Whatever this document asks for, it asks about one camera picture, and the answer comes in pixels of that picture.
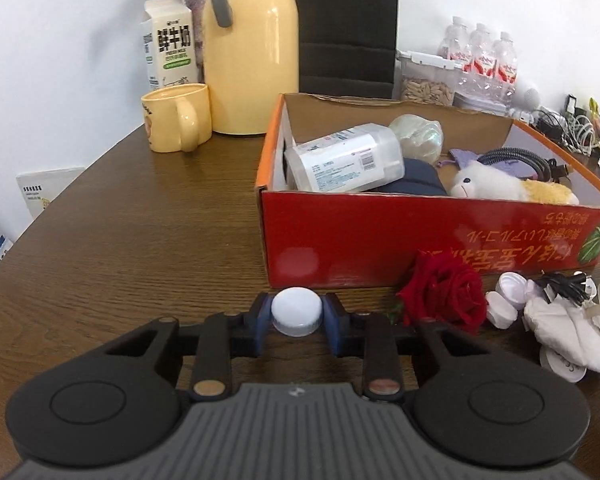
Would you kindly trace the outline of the small white jar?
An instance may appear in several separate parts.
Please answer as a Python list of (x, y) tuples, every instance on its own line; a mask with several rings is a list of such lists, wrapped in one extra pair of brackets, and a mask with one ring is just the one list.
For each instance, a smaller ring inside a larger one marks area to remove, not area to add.
[(495, 289), (486, 293), (486, 318), (498, 330), (507, 330), (521, 316), (529, 300), (542, 296), (535, 281), (505, 272), (498, 278)]

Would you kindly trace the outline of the purple knit cloth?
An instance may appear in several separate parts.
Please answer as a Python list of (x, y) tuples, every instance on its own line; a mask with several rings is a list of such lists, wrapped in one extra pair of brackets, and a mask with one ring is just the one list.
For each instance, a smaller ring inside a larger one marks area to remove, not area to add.
[[(475, 152), (452, 148), (448, 154), (441, 156), (434, 166), (442, 168), (452, 165), (463, 169), (468, 165), (468, 162), (477, 159), (478, 155)], [(531, 166), (517, 159), (501, 160), (500, 162), (494, 162), (492, 166), (521, 179), (536, 180), (538, 178), (538, 174)]]

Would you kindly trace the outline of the yellow thermos jug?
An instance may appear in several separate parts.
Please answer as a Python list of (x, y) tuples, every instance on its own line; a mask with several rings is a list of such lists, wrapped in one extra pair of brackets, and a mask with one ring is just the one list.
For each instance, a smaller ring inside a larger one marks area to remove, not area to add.
[(202, 42), (213, 131), (264, 133), (278, 97), (299, 91), (296, 0), (207, 0)]

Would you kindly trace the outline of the white yellow plush toy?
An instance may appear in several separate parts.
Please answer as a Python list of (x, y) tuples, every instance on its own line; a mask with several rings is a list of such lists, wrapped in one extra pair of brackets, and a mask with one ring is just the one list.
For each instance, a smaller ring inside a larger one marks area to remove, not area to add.
[(476, 160), (456, 174), (449, 194), (471, 200), (509, 200), (557, 206), (580, 204), (577, 195), (565, 185), (519, 179)]

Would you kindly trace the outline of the white bottle cap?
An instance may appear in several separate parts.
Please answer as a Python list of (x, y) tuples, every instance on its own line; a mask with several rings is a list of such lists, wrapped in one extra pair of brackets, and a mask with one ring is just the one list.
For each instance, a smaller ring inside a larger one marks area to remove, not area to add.
[(323, 304), (311, 289), (289, 287), (278, 292), (271, 304), (273, 326), (289, 337), (313, 334), (321, 325)]

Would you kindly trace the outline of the red cardboard box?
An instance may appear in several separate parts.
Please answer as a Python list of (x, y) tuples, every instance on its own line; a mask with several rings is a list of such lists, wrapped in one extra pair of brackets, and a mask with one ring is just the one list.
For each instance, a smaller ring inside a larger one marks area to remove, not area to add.
[[(578, 203), (552, 206), (396, 194), (293, 190), (287, 146), (415, 114), (442, 125), (447, 148), (516, 146), (568, 166)], [(284, 94), (274, 108), (256, 179), (264, 260), (275, 287), (389, 286), (419, 252), (454, 252), (477, 271), (582, 269), (600, 258), (600, 179), (518, 120), (409, 102)]]

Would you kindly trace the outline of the water bottle right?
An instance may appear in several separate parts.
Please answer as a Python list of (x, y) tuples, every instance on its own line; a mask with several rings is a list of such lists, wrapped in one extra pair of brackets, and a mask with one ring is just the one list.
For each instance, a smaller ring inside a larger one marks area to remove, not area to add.
[(492, 96), (498, 102), (509, 106), (513, 102), (518, 75), (518, 56), (512, 37), (501, 32), (494, 42), (495, 65), (492, 81)]

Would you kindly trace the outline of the white round tag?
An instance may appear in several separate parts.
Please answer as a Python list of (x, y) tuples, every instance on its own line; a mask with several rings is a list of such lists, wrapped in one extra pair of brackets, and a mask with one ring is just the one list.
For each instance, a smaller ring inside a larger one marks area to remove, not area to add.
[(546, 370), (564, 378), (567, 382), (576, 384), (580, 382), (586, 374), (586, 368), (568, 361), (559, 353), (547, 346), (540, 349), (540, 364)]

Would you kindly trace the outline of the white plastic bottle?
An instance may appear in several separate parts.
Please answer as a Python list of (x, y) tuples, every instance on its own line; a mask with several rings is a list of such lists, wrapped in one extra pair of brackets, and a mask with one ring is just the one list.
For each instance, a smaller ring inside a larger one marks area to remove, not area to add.
[(296, 144), (286, 149), (285, 157), (302, 192), (359, 193), (396, 182), (405, 174), (398, 138), (377, 124)]

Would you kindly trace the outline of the black paper bag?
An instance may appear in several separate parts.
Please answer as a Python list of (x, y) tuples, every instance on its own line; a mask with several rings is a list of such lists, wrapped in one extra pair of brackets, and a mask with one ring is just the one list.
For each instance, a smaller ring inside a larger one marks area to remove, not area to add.
[(302, 92), (392, 97), (399, 0), (296, 3)]

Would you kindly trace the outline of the navy blue pouch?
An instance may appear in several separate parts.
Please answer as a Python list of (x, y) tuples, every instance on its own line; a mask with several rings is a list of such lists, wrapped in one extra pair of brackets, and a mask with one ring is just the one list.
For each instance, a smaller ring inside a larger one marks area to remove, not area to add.
[(447, 196), (437, 170), (428, 162), (404, 158), (404, 176), (396, 181), (378, 188), (371, 188), (369, 193), (404, 194), (418, 196)]

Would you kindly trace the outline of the yellow ceramic mug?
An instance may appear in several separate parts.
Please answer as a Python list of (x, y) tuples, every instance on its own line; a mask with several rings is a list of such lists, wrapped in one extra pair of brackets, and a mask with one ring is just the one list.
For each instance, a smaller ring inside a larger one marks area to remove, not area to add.
[(151, 91), (141, 99), (151, 151), (190, 153), (212, 137), (209, 89), (181, 84)]

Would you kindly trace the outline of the water bottle left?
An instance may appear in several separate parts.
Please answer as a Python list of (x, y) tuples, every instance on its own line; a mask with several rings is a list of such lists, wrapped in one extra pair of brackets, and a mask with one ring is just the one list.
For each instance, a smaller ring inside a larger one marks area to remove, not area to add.
[(466, 48), (469, 32), (465, 21), (460, 16), (454, 16), (452, 23), (445, 29), (437, 54), (447, 60), (466, 58)]

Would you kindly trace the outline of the water bottle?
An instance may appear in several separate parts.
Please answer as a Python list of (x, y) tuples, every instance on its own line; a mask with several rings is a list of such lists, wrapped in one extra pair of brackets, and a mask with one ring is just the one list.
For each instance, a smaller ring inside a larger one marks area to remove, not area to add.
[(492, 81), (492, 96), (498, 102), (509, 106), (513, 102), (518, 75), (518, 56), (512, 37), (501, 32), (494, 42), (495, 65)]
[(489, 97), (493, 84), (496, 57), (489, 29), (478, 23), (469, 35), (469, 60), (464, 67), (466, 89), (480, 99)]
[(465, 21), (460, 16), (454, 16), (452, 23), (445, 29), (437, 54), (447, 60), (466, 58), (466, 48), (469, 32)]

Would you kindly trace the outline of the red rose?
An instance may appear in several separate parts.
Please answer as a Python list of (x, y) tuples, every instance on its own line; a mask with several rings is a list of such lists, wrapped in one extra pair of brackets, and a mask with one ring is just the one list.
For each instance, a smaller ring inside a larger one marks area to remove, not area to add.
[(396, 288), (388, 318), (402, 326), (443, 322), (475, 335), (486, 320), (482, 277), (452, 252), (418, 252)]

